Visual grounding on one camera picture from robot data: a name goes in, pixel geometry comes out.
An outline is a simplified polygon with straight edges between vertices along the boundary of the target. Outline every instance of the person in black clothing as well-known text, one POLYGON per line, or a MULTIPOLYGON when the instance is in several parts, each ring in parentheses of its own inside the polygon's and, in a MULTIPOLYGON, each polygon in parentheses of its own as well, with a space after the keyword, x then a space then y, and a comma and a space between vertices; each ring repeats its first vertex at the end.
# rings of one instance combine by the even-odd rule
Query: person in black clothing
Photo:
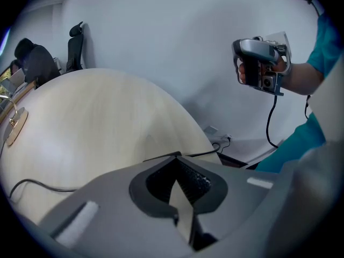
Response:
POLYGON ((13 75, 15 72, 17 72, 21 68, 21 64, 17 59, 14 59, 10 64, 10 72, 11 75, 13 75))
POLYGON ((41 86, 48 81, 60 76, 60 72, 48 52, 40 45, 32 43, 28 38, 22 39, 16 49, 15 57, 23 66, 25 82, 36 81, 41 86))

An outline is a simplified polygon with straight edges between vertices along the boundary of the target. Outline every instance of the black hair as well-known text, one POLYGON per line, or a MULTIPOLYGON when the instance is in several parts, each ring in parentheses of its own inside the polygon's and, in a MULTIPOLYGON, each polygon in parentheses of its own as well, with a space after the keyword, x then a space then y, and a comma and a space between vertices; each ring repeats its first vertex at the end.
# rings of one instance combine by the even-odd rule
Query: black hair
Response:
POLYGON ((22 65, 20 64, 20 62, 17 59, 14 59, 10 64, 11 75, 13 75, 13 72, 12 72, 13 65, 16 65, 19 69, 22 68, 22 65))
POLYGON ((23 62, 35 46, 37 45, 28 40, 28 38, 22 39, 15 49, 15 57, 23 62))

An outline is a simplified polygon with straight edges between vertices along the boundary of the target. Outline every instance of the person in teal shirt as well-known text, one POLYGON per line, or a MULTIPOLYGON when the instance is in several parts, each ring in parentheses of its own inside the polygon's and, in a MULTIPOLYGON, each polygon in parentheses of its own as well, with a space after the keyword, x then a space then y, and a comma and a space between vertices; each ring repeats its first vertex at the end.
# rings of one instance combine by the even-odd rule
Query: person in teal shirt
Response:
MULTIPOLYGON (((343 51, 340 35, 329 16, 323 14, 318 18, 317 41, 307 63, 292 64, 291 72, 282 82, 282 87, 301 95, 311 95, 322 83, 337 62, 343 51)), ((282 58, 274 67, 283 71, 285 62, 282 58)), ((240 78, 245 83, 245 71, 240 66, 240 78)), ((256 170, 279 173, 287 161, 300 159, 309 149, 319 147, 325 142, 319 123, 313 113, 307 122, 298 126, 279 148, 261 161, 256 170)))

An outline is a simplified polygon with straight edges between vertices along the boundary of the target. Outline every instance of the black office chair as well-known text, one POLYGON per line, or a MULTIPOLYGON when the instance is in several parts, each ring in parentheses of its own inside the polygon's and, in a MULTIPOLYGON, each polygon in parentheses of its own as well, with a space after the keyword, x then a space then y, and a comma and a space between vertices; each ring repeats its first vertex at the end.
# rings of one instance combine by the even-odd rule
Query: black office chair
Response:
POLYGON ((84 35, 82 28, 80 27, 81 24, 82 22, 71 28, 69 31, 71 39, 68 41, 68 61, 66 65, 67 73, 71 71, 82 70, 81 51, 82 44, 84 42, 84 35))

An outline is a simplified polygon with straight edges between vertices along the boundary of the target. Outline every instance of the person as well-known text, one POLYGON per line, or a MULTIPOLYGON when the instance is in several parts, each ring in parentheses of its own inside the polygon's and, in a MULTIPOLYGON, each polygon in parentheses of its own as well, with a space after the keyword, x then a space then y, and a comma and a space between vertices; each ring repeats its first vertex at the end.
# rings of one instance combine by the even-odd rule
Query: person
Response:
POLYGON ((19 61, 17 59, 14 59, 10 64, 11 75, 13 75, 15 72, 17 72, 21 68, 22 68, 22 66, 19 63, 19 61))
POLYGON ((32 43, 28 38, 22 39, 16 49, 15 57, 23 66, 25 82, 37 82, 41 86, 48 81, 60 76, 60 72, 48 52, 40 45, 32 43))
MULTIPOLYGON (((327 14, 318 18, 317 40, 307 63, 292 64, 291 72, 282 81, 282 87, 300 95, 311 95, 326 78, 343 50, 340 35, 327 14)), ((282 58, 274 71, 286 68, 282 58)), ((240 79, 245 83, 243 64, 239 67, 240 79)), ((261 161, 256 170, 279 173, 285 162, 300 159, 309 149, 325 143, 325 137, 313 113, 307 122, 298 126, 269 157, 261 161)))

